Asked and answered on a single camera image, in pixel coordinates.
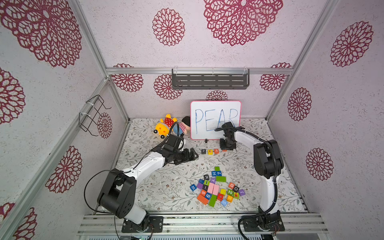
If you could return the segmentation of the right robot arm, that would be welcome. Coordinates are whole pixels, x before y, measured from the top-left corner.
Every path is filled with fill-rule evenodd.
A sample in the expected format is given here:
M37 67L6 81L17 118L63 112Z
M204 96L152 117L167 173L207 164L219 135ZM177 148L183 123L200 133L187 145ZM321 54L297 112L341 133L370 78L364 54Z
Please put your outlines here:
M275 140L264 140L240 128L218 128L215 131L224 133L224 138L220 139L222 150L234 150L236 143L241 143L253 151L254 168L261 178L262 198L259 213L244 217L244 221L255 221L262 229L279 222L281 218L277 204L278 181L284 161L278 143Z

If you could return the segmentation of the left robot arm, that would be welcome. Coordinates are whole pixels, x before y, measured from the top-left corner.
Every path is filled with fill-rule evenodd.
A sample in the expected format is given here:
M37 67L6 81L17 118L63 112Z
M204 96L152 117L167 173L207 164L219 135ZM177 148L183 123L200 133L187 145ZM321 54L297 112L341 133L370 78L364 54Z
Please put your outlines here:
M199 158L195 149L184 146L183 137L169 135L136 165L110 170L97 199L99 206L119 219L136 225L146 224L149 213L135 203L137 185L168 164L177 166Z

